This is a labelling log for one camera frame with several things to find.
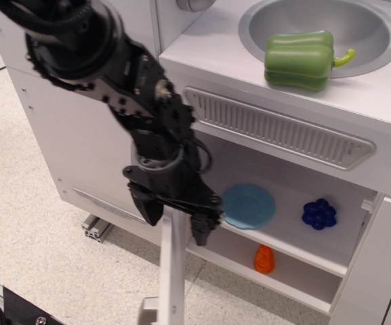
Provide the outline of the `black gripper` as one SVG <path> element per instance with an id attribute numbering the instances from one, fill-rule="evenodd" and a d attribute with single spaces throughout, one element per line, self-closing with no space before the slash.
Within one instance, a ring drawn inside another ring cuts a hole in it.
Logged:
<path id="1" fill-rule="evenodd" d="M 197 246 L 207 239 L 221 218 L 221 198 L 201 179 L 191 166 L 184 149 L 172 160 L 138 157 L 137 165 L 125 167 L 131 197 L 144 220 L 155 226 L 163 216 L 164 206 L 192 215 L 191 230 Z"/>

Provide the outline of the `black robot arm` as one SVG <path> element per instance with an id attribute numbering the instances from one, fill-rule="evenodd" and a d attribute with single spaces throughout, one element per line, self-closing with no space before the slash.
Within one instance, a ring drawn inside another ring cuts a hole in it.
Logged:
<path id="1" fill-rule="evenodd" d="M 165 207 L 190 215 L 204 246 L 222 217 L 221 198 L 202 180 L 205 145 L 162 66 L 124 31 L 103 1 L 0 1 L 25 31 L 34 69 L 56 87 L 105 103 L 132 137 L 137 164 L 124 168 L 137 209 L 156 225 Z"/>

